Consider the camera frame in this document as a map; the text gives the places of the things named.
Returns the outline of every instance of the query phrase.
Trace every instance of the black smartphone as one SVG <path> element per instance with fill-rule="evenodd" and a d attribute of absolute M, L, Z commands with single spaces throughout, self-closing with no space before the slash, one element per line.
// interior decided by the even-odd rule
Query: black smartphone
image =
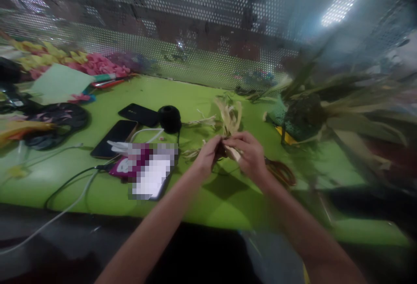
<path fill-rule="evenodd" d="M 158 113 L 137 104 L 130 104 L 118 112 L 126 119 L 139 122 L 147 127 L 154 127 L 158 124 Z"/>
<path fill-rule="evenodd" d="M 111 159 L 117 154 L 112 151 L 112 146 L 107 141 L 125 142 L 132 137 L 136 131 L 138 123 L 136 121 L 119 120 L 106 134 L 106 136 L 98 143 L 98 145 L 90 153 L 95 158 Z"/>

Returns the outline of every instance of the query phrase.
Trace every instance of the white cable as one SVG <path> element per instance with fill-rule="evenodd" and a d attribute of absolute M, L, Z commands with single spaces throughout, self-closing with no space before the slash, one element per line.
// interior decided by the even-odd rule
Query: white cable
<path fill-rule="evenodd" d="M 43 154 L 43 155 L 38 156 L 38 157 L 33 157 L 33 158 L 31 158 L 31 159 L 26 159 L 25 161 L 22 161 L 19 165 L 25 164 L 25 163 L 27 163 L 27 162 L 29 162 L 29 161 L 32 161 L 32 160 L 35 160 L 35 159 L 39 159 L 39 158 L 42 158 L 42 157 L 45 157 L 45 156 L 48 156 L 48 155 L 51 155 L 51 154 L 57 154 L 57 153 L 59 153 L 59 152 L 63 152 L 63 151 L 64 151 L 64 150 L 66 150 L 66 149 L 70 149 L 70 148 L 79 148 L 79 147 L 82 147 L 83 145 L 84 145 L 83 143 L 77 143 L 77 144 L 72 145 L 72 146 L 64 147 L 63 149 L 57 149 L 57 150 L 54 150 L 54 151 L 52 151 L 52 152 L 48 152 L 48 153 Z"/>
<path fill-rule="evenodd" d="M 131 142 L 133 142 L 133 140 L 135 139 L 135 137 L 140 133 L 140 132 L 143 132 L 143 131 L 159 131 L 153 138 L 151 138 L 149 141 L 147 141 L 146 143 L 150 143 L 150 142 L 152 142 L 154 139 L 156 139 L 158 136 L 160 136 L 161 135 L 161 133 L 162 132 L 164 132 L 164 129 L 142 129 L 142 130 L 139 130 L 138 132 L 136 132 L 135 134 L 133 134 L 132 135 L 132 137 L 130 138 L 130 140 L 129 140 L 129 142 L 131 143 Z"/>
<path fill-rule="evenodd" d="M 66 212 L 68 212 L 69 210 L 71 210 L 72 207 L 74 207 L 76 204 L 78 204 L 78 202 L 84 197 L 84 195 L 87 192 L 88 187 L 91 184 L 91 181 L 94 179 L 94 177 L 97 175 L 97 173 L 99 173 L 100 170 L 96 170 L 96 172 L 93 173 L 93 175 L 90 177 L 90 179 L 88 180 L 86 186 L 84 187 L 83 192 L 81 193 L 81 195 L 78 197 L 78 199 L 73 202 L 67 209 L 65 209 L 63 212 L 61 212 L 59 215 L 57 215 L 56 217 L 54 217 L 53 219 L 51 219 L 50 221 L 48 221 L 47 223 L 45 223 L 43 226 L 41 226 L 39 229 L 36 230 L 36 232 L 34 232 L 31 236 L 29 236 L 27 239 L 25 239 L 23 242 L 21 242 L 20 244 L 16 245 L 15 247 L 12 247 L 10 249 L 7 249 L 5 251 L 0 251 L 0 255 L 3 254 L 7 254 L 10 253 L 11 251 L 14 251 L 15 249 L 18 249 L 19 247 L 22 247 L 23 245 L 25 245 L 28 241 L 30 241 L 32 238 L 34 238 L 36 235 L 38 235 L 44 228 L 46 228 L 48 225 L 50 225 L 51 223 L 53 223 L 54 221 L 58 220 L 60 217 L 62 217 Z"/>
<path fill-rule="evenodd" d="M 151 138 L 149 141 L 147 141 L 146 143 L 150 143 L 152 142 L 154 139 L 156 139 L 159 135 L 161 135 L 161 133 L 164 131 L 164 129 L 143 129 L 143 130 L 139 130 L 138 132 L 136 132 L 135 134 L 133 134 L 133 136 L 130 138 L 130 142 L 132 142 L 135 138 L 136 135 L 138 135 L 140 132 L 142 131 L 159 131 L 153 138 Z M 77 147 L 81 147 L 83 144 L 75 144 L 73 146 L 67 147 L 66 149 L 69 148 L 77 148 Z M 114 160 L 115 158 L 117 158 L 119 155 L 117 155 L 116 157 L 110 159 L 109 161 L 107 161 L 105 163 L 105 165 L 107 165 L 109 162 L 111 162 L 112 160 Z M 88 187 L 90 186 L 91 182 L 93 181 L 93 179 L 95 178 L 95 176 L 97 175 L 97 173 L 99 173 L 100 170 L 96 170 L 93 175 L 90 177 L 90 179 L 88 180 L 86 186 L 84 187 L 83 192 L 81 193 L 81 195 L 77 198 L 77 200 L 75 202 L 73 202 L 67 209 L 65 209 L 64 211 L 62 211 L 60 214 L 58 214 L 57 216 L 55 216 L 54 218 L 52 218 L 50 221 L 48 221 L 47 223 L 45 223 L 43 226 L 41 226 L 39 229 L 37 229 L 32 235 L 30 235 L 27 239 L 25 239 L 23 242 L 21 242 L 20 244 L 16 245 L 15 247 L 12 247 L 10 249 L 7 249 L 5 251 L 0 251 L 0 255 L 3 254 L 8 254 L 11 251 L 14 251 L 20 247 L 22 247 L 23 245 L 25 245 L 28 241 L 30 241 L 32 238 L 34 238 L 36 235 L 38 235 L 40 232 L 42 232 L 43 229 L 45 229 L 48 225 L 52 224 L 53 222 L 55 222 L 56 220 L 58 220 L 60 217 L 62 217 L 66 212 L 68 212 L 69 210 L 71 210 L 76 204 L 79 203 L 79 201 L 84 197 L 84 195 L 87 192 Z"/>

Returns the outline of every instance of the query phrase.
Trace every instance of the black yarn ball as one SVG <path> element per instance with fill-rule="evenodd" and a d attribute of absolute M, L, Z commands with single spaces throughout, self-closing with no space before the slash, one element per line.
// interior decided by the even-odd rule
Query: black yarn ball
<path fill-rule="evenodd" d="M 178 133 L 181 129 L 181 116 L 174 106 L 163 106 L 158 110 L 158 119 L 161 127 L 168 134 Z"/>

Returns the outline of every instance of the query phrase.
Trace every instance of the metal mesh wall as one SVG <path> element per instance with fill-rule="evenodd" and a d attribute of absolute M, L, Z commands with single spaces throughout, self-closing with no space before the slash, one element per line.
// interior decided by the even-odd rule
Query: metal mesh wall
<path fill-rule="evenodd" d="M 0 0 L 1 28 L 104 55 L 140 53 L 158 76 L 264 89 L 317 49 L 328 68 L 371 65 L 416 25 L 413 0 Z"/>

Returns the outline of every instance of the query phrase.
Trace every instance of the green leaf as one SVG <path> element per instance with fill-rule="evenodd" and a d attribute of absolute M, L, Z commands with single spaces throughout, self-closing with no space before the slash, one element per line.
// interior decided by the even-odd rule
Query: green leaf
<path fill-rule="evenodd" d="M 376 139 L 407 145 L 407 142 L 404 141 L 405 137 L 401 132 L 390 126 L 387 127 L 387 125 L 372 122 L 363 115 L 345 113 L 328 118 L 326 124 L 333 130 L 351 131 Z"/>

